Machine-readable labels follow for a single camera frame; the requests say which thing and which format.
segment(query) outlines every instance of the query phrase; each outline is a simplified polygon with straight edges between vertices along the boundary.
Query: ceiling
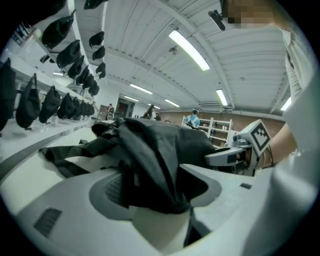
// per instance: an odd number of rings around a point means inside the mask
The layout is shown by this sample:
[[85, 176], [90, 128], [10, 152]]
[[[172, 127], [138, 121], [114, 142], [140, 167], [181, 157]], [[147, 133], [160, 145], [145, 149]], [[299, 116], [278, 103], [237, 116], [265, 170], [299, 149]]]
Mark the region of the ceiling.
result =
[[[84, 10], [84, 0], [74, 2], [89, 62], [97, 66], [105, 61], [107, 81], [120, 87], [122, 95], [163, 110], [175, 108], [168, 99], [180, 109], [219, 111], [216, 90], [223, 89], [235, 111], [281, 114], [289, 82], [286, 49], [276, 27], [236, 29], [226, 24], [220, 31], [208, 16], [220, 11], [219, 0], [109, 0], [94, 10]], [[209, 70], [202, 71], [169, 38], [175, 29], [198, 50]], [[102, 30], [106, 55], [93, 61], [99, 46], [91, 49], [89, 38]]]

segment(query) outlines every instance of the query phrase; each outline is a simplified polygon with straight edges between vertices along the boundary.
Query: fluorescent light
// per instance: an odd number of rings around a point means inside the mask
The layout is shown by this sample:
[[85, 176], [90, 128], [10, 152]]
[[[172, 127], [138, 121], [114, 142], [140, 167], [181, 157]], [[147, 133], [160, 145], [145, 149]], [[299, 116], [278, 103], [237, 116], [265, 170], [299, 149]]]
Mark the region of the fluorescent light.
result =
[[218, 94], [222, 105], [228, 106], [228, 102], [227, 102], [227, 99], [225, 97], [224, 91], [222, 89], [219, 89], [219, 90], [216, 90], [216, 93]]
[[168, 99], [165, 99], [165, 101], [168, 102], [168, 103], [170, 103], [170, 104], [172, 104], [172, 105], [174, 105], [174, 106], [176, 106], [176, 107], [178, 107], [178, 108], [180, 108], [179, 105], [177, 105], [176, 103], [173, 103], [172, 101], [170, 101], [170, 100], [168, 100]]
[[141, 90], [141, 91], [143, 91], [143, 92], [145, 92], [145, 93], [147, 93], [147, 94], [152, 94], [151, 91], [148, 91], [148, 90], [146, 90], [146, 89], [143, 89], [143, 88], [141, 88], [141, 87], [139, 87], [139, 86], [136, 86], [136, 85], [134, 85], [134, 84], [130, 84], [130, 86], [133, 87], [133, 88], [136, 88], [136, 89], [138, 89], [138, 90]]
[[135, 101], [135, 102], [139, 102], [139, 100], [134, 99], [134, 98], [130, 98], [130, 97], [128, 97], [128, 96], [124, 96], [124, 97], [127, 98], [127, 99], [129, 99], [129, 100], [133, 100], [133, 101]]
[[209, 70], [210, 67], [205, 59], [200, 55], [200, 53], [193, 47], [187, 39], [185, 39], [178, 31], [174, 30], [169, 34], [169, 37], [175, 41], [182, 49], [186, 51], [187, 54], [191, 56], [192, 59], [199, 65], [203, 70]]
[[156, 109], [160, 110], [161, 108], [158, 106], [154, 106]]
[[281, 108], [281, 111], [285, 111], [287, 108], [289, 108], [291, 105], [291, 97], [288, 98], [288, 100], [286, 101], [286, 103], [283, 105], [283, 107]]

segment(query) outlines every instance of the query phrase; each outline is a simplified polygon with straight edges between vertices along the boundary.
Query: workstation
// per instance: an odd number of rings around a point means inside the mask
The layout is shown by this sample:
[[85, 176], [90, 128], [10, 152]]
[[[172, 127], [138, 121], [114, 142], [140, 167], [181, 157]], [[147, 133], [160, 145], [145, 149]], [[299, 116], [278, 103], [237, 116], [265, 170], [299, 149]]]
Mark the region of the workstation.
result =
[[282, 249], [320, 187], [319, 64], [301, 57], [299, 77], [291, 48], [308, 40], [267, 18], [237, 29], [232, 0], [60, 2], [0, 55], [0, 195], [25, 242], [57, 256]]

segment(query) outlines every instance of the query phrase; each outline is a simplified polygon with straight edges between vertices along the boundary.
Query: rack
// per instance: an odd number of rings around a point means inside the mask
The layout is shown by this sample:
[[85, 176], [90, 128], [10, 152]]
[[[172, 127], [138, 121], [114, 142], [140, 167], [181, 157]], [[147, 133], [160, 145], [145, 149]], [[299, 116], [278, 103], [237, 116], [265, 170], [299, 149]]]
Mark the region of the rack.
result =
[[[186, 116], [184, 115], [183, 118], [182, 118], [181, 126], [184, 125], [185, 118], [186, 118]], [[212, 138], [212, 139], [223, 141], [223, 142], [229, 141], [230, 132], [231, 132], [232, 126], [233, 126], [232, 119], [230, 119], [230, 121], [221, 121], [221, 120], [214, 120], [214, 118], [212, 117], [211, 119], [199, 118], [199, 120], [200, 120], [200, 123], [209, 123], [208, 127], [202, 126], [202, 125], [199, 126], [199, 129], [206, 131], [206, 135], [207, 135], [208, 138]], [[215, 122], [217, 122], [218, 125], [228, 126], [228, 130], [223, 130], [223, 129], [219, 129], [219, 128], [213, 128]], [[217, 136], [211, 136], [211, 130], [215, 130], [215, 131], [217, 131], [219, 133], [227, 134], [227, 136], [226, 136], [226, 138], [220, 138], [220, 137], [217, 137]], [[216, 149], [221, 149], [220, 146], [217, 146], [217, 145], [213, 145], [213, 146]]]

